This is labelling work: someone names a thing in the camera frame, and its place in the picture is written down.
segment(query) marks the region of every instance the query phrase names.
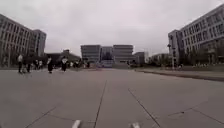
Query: curb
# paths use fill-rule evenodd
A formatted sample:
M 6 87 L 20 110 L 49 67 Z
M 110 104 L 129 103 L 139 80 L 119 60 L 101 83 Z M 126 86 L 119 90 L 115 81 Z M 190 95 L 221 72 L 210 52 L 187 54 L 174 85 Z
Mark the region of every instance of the curb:
M 157 75 L 164 75 L 164 76 L 175 76 L 175 77 L 182 77 L 182 78 L 193 78 L 193 79 L 200 79 L 200 80 L 211 80 L 211 81 L 220 81 L 224 82 L 224 77 L 212 77 L 212 76 L 199 76 L 199 75 L 187 75 L 187 74 L 170 74 L 170 73 L 162 73 L 162 72 L 154 72 L 154 71 L 137 71 L 136 72 L 143 72 L 143 73 L 151 73 Z

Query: building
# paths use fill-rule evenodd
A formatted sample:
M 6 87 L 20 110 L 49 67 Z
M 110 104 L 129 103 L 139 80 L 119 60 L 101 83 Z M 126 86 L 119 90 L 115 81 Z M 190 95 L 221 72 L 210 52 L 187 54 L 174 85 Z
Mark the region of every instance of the building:
M 0 14 L 0 61 L 8 64 L 19 54 L 41 56 L 44 53 L 46 34 L 31 30 Z
M 45 55 L 46 57 L 51 57 L 53 63 L 56 64 L 57 66 L 61 65 L 61 60 L 63 57 L 68 58 L 68 61 L 72 61 L 72 62 L 80 60 L 79 56 L 72 54 L 70 50 L 68 49 L 63 50 L 63 52 L 59 52 L 59 53 L 46 53 Z
M 134 59 L 133 45 L 113 45 L 113 56 L 115 62 L 127 62 Z
M 169 66 L 171 65 L 171 58 L 169 53 L 159 53 L 150 57 L 150 63 L 154 63 L 157 66 Z
M 35 53 L 37 53 L 38 56 L 43 56 L 45 48 L 45 40 L 47 35 L 41 30 L 34 30 L 34 33 L 36 35 Z
M 181 33 L 182 40 L 179 40 L 177 44 L 183 44 L 186 55 L 200 50 L 205 50 L 207 53 L 215 52 L 215 49 L 224 45 L 224 4 L 176 32 Z M 175 36 L 172 38 L 175 46 L 172 46 L 170 35 L 172 34 L 169 34 L 170 53 L 172 54 L 177 50 Z
M 149 54 L 148 52 L 136 52 L 134 54 L 134 59 L 137 64 L 146 64 L 149 62 Z
M 100 45 L 82 45 L 81 54 L 83 60 L 88 60 L 90 62 L 99 62 L 100 61 Z
M 112 46 L 101 47 L 101 60 L 113 60 L 113 47 Z
M 102 60 L 113 60 L 113 62 L 132 61 L 133 55 L 132 45 L 82 45 L 81 54 L 83 60 L 90 62 L 100 62 Z

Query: ground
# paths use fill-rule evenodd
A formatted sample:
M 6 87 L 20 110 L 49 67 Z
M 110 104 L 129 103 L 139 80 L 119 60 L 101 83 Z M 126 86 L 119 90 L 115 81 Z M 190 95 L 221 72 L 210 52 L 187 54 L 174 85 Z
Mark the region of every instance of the ground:
M 132 70 L 0 71 L 2 128 L 223 128 L 224 83 Z

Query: sky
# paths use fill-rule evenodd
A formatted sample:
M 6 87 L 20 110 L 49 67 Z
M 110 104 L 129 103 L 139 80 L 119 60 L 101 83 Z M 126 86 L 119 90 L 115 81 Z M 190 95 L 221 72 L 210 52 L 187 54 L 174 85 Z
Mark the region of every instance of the sky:
M 168 52 L 168 33 L 224 0 L 0 0 L 0 13 L 47 33 L 45 52 L 80 45 L 132 44 L 134 52 Z

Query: window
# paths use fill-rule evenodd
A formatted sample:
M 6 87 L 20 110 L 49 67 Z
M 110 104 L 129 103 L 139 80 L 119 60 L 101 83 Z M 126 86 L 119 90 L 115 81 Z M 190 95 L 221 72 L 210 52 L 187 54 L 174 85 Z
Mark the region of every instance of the window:
M 4 31 L 2 31 L 2 34 L 1 34 L 1 39 L 3 39 L 3 37 L 4 37 Z
M 7 23 L 6 30 L 8 31 L 10 27 L 10 23 Z
M 203 29 L 206 28 L 205 20 L 202 20 L 201 23 L 202 23 L 202 28 Z
M 11 39 L 11 34 L 9 33 L 8 41 L 10 41 L 10 39 Z
M 0 28 L 2 27 L 2 25 L 3 25 L 3 19 L 0 19 Z
M 218 22 L 221 21 L 221 18 L 219 17 L 219 12 L 215 13 L 215 14 L 212 16 L 212 18 L 213 18 L 214 23 L 218 23 Z
M 13 42 L 13 39 L 14 39 L 14 35 L 12 34 L 12 37 L 11 37 L 11 42 Z
M 4 38 L 5 41 L 6 41 L 7 37 L 8 37 L 8 33 L 6 32 L 5 33 L 5 38 Z
M 13 32 L 16 32 L 16 25 L 14 25 Z
M 193 42 L 196 43 L 196 37 L 195 37 L 195 35 L 193 36 Z
M 188 44 L 190 45 L 190 38 L 187 38 L 187 42 L 188 42 Z
M 203 31 L 203 39 L 207 40 L 208 39 L 208 33 L 207 31 Z
M 212 30 L 213 30 L 214 36 L 216 37 L 217 34 L 216 34 L 216 31 L 215 31 L 215 27 L 213 27 Z
M 16 43 L 16 35 L 14 36 L 14 41 L 13 42 Z
M 209 29 L 209 32 L 210 32 L 211 38 L 213 38 L 213 33 L 212 33 L 212 29 L 211 28 Z
M 184 30 L 184 36 L 186 37 L 187 35 L 186 35 L 186 30 Z
M 224 33 L 223 24 L 220 24 L 220 25 L 216 26 L 216 30 L 217 30 L 218 35 L 223 34 Z

